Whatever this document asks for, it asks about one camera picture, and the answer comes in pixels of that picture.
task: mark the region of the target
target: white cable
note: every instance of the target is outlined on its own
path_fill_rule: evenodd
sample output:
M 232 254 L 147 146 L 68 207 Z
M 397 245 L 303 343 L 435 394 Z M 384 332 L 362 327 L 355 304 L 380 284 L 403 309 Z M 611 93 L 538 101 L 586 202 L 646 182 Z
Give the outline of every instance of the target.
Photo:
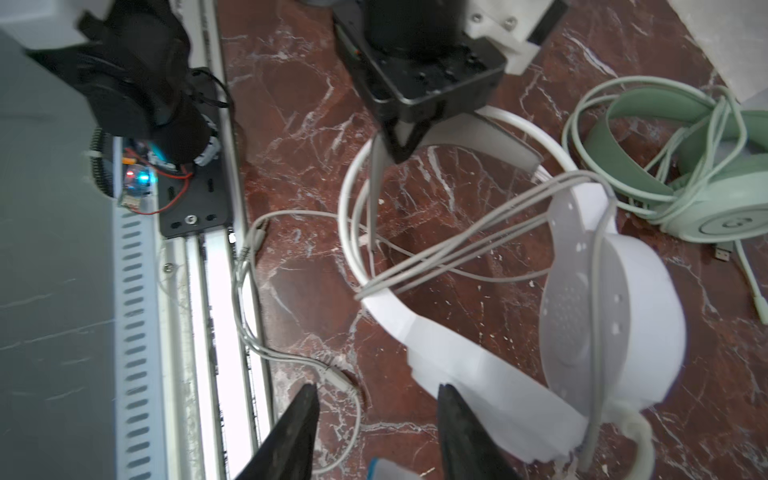
M 736 252 L 739 254 L 739 261 L 741 262 L 741 268 L 744 270 L 744 275 L 747 281 L 750 283 L 752 289 L 753 301 L 755 303 L 755 309 L 757 310 L 757 316 L 760 318 L 760 322 L 763 325 L 768 325 L 768 302 L 763 293 L 760 292 L 760 285 L 757 283 L 755 273 L 750 267 L 750 262 L 746 259 L 746 253 L 744 252 L 744 246 L 741 244 L 741 240 L 734 242 L 736 245 Z
M 654 473 L 656 452 L 650 423 L 637 410 L 629 406 L 613 405 L 621 415 L 617 426 L 622 435 L 637 445 L 634 463 L 624 480 L 650 480 Z

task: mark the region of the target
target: marble surface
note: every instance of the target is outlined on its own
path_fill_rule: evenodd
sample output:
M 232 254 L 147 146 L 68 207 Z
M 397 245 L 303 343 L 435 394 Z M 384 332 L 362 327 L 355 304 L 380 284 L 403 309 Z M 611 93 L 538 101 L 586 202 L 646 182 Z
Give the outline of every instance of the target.
M 580 96 L 628 74 L 695 86 L 720 79 L 664 0 L 574 0 L 534 64 L 505 77 L 492 104 L 558 136 Z M 251 217 L 271 210 L 336 211 L 347 165 L 376 126 L 333 51 L 330 14 L 295 0 L 220 0 L 227 77 L 237 102 L 237 140 Z M 650 159 L 668 132 L 627 123 L 622 144 Z M 548 158 L 553 172 L 557 164 Z M 464 151 L 436 148 L 386 171 L 381 233 L 420 250 L 465 229 L 484 212 L 529 188 L 521 174 Z M 768 335 L 756 319 L 746 281 L 713 249 L 683 243 L 622 213 L 620 231 L 663 258 L 687 319 L 685 364 L 665 402 L 644 414 L 654 429 L 656 478 L 768 476 Z M 758 280 L 768 282 L 768 245 L 750 242 Z M 379 255 L 382 269 L 399 257 Z M 545 268 L 551 238 L 535 230 L 468 266 L 504 275 Z M 339 250 L 336 225 L 312 217 L 270 224 L 257 285 L 267 341 L 343 369 L 364 395 L 362 432 L 342 468 L 324 478 L 365 478 L 374 457 L 424 478 L 441 478 L 436 403 L 411 379 L 406 351 L 352 298 L 356 287 Z M 516 285 L 445 275 L 402 295 L 417 313 L 482 344 L 543 382 L 538 305 L 543 279 Z M 309 370 L 273 365 L 285 409 Z M 316 462 L 332 461 L 351 433 L 354 407 L 320 386 Z M 603 428 L 590 478 L 621 478 L 631 442 Z M 565 462 L 523 465 L 522 478 L 567 478 Z

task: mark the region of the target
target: black wire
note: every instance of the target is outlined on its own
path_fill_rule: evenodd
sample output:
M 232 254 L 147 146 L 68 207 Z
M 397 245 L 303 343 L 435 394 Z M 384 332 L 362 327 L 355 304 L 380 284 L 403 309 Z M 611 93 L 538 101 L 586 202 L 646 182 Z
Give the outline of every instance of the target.
M 104 158 L 102 156 L 104 152 L 104 139 L 104 131 L 100 127 L 96 127 L 91 136 L 91 151 L 98 152 L 99 155 L 90 157 L 91 176 L 93 176 L 94 184 L 96 184 L 96 188 L 100 192 L 108 197 L 114 197 L 112 193 L 112 175 L 104 168 Z
M 230 94 L 230 89 L 227 88 L 227 86 L 221 80 L 216 78 L 216 75 L 210 73 L 210 70 L 208 70 L 207 68 L 192 68 L 190 70 L 190 73 L 193 76 L 195 76 L 195 77 L 198 76 L 199 74 L 204 74 L 208 78 L 210 78 L 211 80 L 216 82 L 216 84 L 219 85 L 221 90 L 224 92 L 224 96 L 227 97 L 227 102 L 214 100 L 213 98 L 208 98 L 205 95 L 200 94 L 199 92 L 198 92 L 198 95 L 195 96 L 195 98 L 198 101 L 201 101 L 201 102 L 203 102 L 205 104 L 208 104 L 208 105 L 211 105 L 211 106 L 214 106 L 214 107 L 229 108 L 230 112 L 232 113 L 232 116 L 234 117 L 234 115 L 235 115 L 235 100 L 232 99 L 232 95 Z

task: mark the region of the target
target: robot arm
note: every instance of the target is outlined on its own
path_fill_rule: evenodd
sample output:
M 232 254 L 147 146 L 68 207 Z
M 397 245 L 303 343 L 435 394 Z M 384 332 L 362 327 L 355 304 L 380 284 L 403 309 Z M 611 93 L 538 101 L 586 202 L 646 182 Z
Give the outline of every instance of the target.
M 211 129 L 188 95 L 189 38 L 167 0 L 18 0 L 0 7 L 0 26 L 88 99 L 104 131 L 176 165 L 206 150 Z

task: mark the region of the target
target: black bracket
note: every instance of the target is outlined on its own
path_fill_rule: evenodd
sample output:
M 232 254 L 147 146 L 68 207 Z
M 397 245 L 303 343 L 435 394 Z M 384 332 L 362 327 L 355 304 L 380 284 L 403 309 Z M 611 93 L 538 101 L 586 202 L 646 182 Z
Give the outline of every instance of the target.
M 202 95 L 202 98 L 216 98 L 216 84 L 209 75 L 190 74 L 190 86 Z M 216 124 L 220 131 L 220 115 L 229 114 L 215 105 L 200 99 L 195 104 L 197 109 Z M 219 157 L 208 165 L 194 165 L 195 173 L 190 179 L 184 195 L 168 210 L 160 212 L 160 233 L 166 238 L 182 237 L 188 233 L 201 232 L 210 228 L 232 223 L 230 192 L 223 170 L 227 161 L 227 152 L 222 150 Z M 158 177 L 157 199 L 159 207 L 168 205 L 184 188 L 184 180 Z M 196 219 L 190 223 L 187 218 Z

